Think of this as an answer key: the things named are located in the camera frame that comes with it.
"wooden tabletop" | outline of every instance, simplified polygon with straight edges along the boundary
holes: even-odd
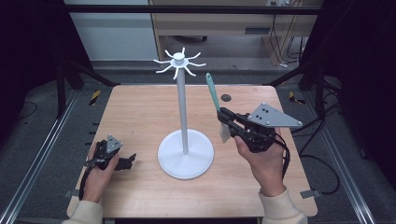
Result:
[[[282,110],[276,90],[267,86],[216,86],[220,102],[234,113],[251,113],[261,102]],[[137,153],[131,170],[114,172],[102,200],[104,217],[262,217],[263,209],[248,163],[237,152],[231,138],[223,144],[209,89],[186,86],[188,128],[206,135],[213,144],[211,167],[193,180],[168,175],[158,162],[158,147],[169,134],[180,130],[177,86],[117,86],[113,89],[94,141],[112,134],[123,143],[122,158]],[[291,161],[284,183],[296,206],[309,217],[318,209],[313,198],[300,191],[309,185],[290,130],[281,129],[290,149]],[[67,214],[78,202],[73,197]]]

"white mug tree stand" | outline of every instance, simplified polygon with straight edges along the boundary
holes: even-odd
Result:
[[[202,175],[209,169],[215,153],[209,138],[196,130],[187,129],[184,71],[196,77],[187,68],[187,65],[205,66],[205,63],[190,63],[189,60],[197,58],[201,53],[198,53],[194,57],[186,58],[184,50],[185,48],[174,55],[169,54],[166,50],[165,53],[172,59],[171,61],[160,62],[154,60],[156,63],[170,63],[168,67],[156,73],[163,73],[171,67],[176,68],[173,79],[177,80],[178,107],[181,123],[181,130],[169,133],[160,143],[158,160],[163,170],[170,176],[181,180],[190,180]]]

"aluminum rail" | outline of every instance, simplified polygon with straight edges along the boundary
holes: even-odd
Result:
[[[307,99],[309,107],[311,108],[312,114],[317,117],[317,113],[314,105],[314,99],[311,95],[304,93],[304,98]],[[329,156],[332,159],[332,163],[334,164],[334,168],[337,173],[340,175],[340,180],[343,184],[343,187],[346,191],[346,195],[348,196],[353,209],[355,210],[356,215],[358,216],[359,221],[362,224],[374,224],[375,219],[368,207],[366,201],[364,201],[363,196],[361,195],[361,191],[359,190],[358,185],[356,184],[352,174],[349,172],[343,158],[338,152],[337,145],[332,140],[332,136],[329,133],[329,130],[326,126],[323,127],[321,131],[323,135],[324,142],[326,144],[326,148],[329,152]]]
[[[70,111],[73,108],[73,105],[78,96],[78,91],[72,91],[71,95],[67,101],[67,108],[64,111],[64,114],[56,119],[49,134],[44,141],[43,145],[39,149],[37,155],[35,156],[35,160],[30,166],[28,172],[23,178],[20,186],[12,197],[11,201],[8,203],[4,211],[0,216],[1,224],[11,224],[17,218],[18,213],[21,211],[23,203],[25,202],[30,190],[32,189],[48,155],[50,154],[53,145],[55,144],[56,139],[59,136],[67,118],[69,117]]]
[[[196,13],[196,14],[269,14],[320,15],[339,12],[321,7],[243,7],[243,6],[121,6],[121,5],[42,5],[43,9],[87,13]]]

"human hand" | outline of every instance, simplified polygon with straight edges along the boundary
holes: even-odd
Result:
[[[252,153],[244,140],[235,136],[234,141],[238,148],[238,153],[250,164],[251,172],[259,182],[261,193],[267,197],[275,197],[285,191],[283,185],[283,152],[284,149],[278,144],[272,144],[266,151]]]
[[[89,160],[93,158],[95,149],[96,143],[91,146],[90,153],[88,155]],[[114,168],[116,168],[117,163],[119,163],[119,158],[120,155],[116,153],[105,170],[101,170],[97,166],[93,167],[85,182],[84,196],[82,197],[82,200],[99,203],[108,183],[110,182]]]

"white panel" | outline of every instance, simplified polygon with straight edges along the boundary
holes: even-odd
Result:
[[[64,0],[68,5],[148,5],[147,0]],[[91,61],[158,58],[148,13],[70,13]]]

